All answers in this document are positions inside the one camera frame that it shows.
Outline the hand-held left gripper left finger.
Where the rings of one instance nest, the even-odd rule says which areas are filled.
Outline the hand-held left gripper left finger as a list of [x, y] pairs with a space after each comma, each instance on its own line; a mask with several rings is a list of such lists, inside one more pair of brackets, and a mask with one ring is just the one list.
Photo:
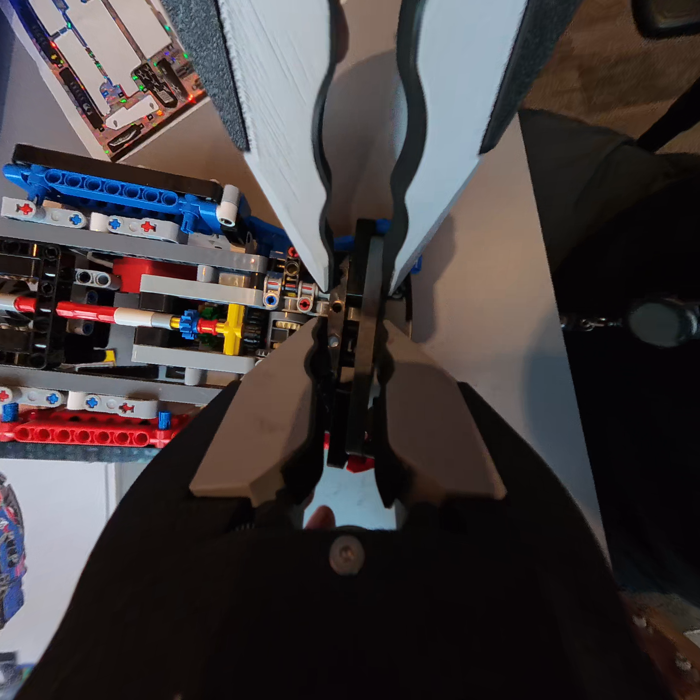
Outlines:
[[190, 483], [197, 497], [274, 500], [282, 488], [304, 503], [323, 469], [310, 369], [324, 323], [305, 323], [237, 386]]

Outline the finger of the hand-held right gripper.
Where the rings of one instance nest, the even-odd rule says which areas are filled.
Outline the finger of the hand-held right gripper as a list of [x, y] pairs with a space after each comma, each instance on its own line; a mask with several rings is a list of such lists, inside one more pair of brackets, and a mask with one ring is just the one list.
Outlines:
[[332, 277], [323, 112], [346, 39], [339, 1], [219, 1], [244, 159], [316, 283]]
[[390, 176], [389, 283], [400, 283], [479, 163], [526, 1], [403, 1], [406, 129]]

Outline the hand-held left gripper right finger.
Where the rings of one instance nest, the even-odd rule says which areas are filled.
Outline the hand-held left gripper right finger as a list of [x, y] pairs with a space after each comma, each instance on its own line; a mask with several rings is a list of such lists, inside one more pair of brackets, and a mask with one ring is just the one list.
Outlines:
[[384, 326], [382, 338], [372, 443], [384, 504], [502, 500], [506, 488], [456, 380], [397, 327]]

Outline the small toy brick assembly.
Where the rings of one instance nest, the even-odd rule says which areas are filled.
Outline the small toy brick assembly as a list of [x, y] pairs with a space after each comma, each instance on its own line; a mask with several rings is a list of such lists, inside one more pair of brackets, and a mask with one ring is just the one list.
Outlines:
[[383, 309], [382, 238], [386, 219], [360, 219], [355, 234], [335, 241], [335, 287], [330, 292], [328, 350], [334, 372], [327, 464], [372, 468], [374, 403], [379, 392], [375, 354]]

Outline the red black toy race car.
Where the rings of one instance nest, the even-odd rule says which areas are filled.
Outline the red black toy race car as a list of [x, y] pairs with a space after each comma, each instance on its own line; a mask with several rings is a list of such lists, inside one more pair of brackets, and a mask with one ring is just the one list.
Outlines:
[[[3, 452], [150, 453], [306, 322], [328, 349], [335, 241], [323, 291], [232, 185], [26, 144], [2, 173], [22, 190], [1, 202]], [[411, 293], [382, 309], [408, 333]]]

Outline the grey desk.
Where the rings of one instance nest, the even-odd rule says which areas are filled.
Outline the grey desk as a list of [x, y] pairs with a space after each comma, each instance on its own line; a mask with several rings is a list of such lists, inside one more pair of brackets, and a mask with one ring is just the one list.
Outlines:
[[[342, 1], [349, 51], [325, 114], [332, 168], [332, 230], [359, 216], [390, 215], [389, 174], [399, 117], [395, 33], [400, 1]], [[1, 10], [1, 156], [18, 142], [86, 155], [35, 61]], [[170, 127], [129, 162], [239, 186], [253, 211], [276, 223], [211, 103]], [[528, 442], [582, 506], [607, 552], [573, 381], [559, 325], [536, 198], [517, 117], [486, 153], [424, 251], [414, 290], [413, 337], [467, 381]], [[116, 464], [118, 501], [145, 465]], [[374, 477], [324, 468], [304, 514], [328, 505], [339, 525], [394, 529]]]

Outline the holographic sticker sheet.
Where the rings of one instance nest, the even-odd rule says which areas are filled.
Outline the holographic sticker sheet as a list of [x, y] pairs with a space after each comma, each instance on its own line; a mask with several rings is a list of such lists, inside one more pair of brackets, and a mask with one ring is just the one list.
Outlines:
[[118, 162], [208, 97], [163, 1], [2, 1], [93, 158]]

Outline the person's black clothing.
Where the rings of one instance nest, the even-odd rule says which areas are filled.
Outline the person's black clothing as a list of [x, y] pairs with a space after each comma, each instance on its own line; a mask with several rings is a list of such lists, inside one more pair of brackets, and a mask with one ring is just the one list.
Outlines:
[[699, 156], [520, 111], [555, 298], [618, 582], [699, 606], [699, 334], [670, 347], [629, 329], [668, 300], [699, 322]]

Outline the open instruction booklet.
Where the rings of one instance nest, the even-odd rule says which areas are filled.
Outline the open instruction booklet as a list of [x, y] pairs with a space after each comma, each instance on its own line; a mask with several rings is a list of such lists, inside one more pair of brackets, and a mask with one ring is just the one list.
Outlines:
[[114, 463], [1, 461], [24, 520], [24, 605], [1, 631], [1, 651], [40, 659], [118, 501]]

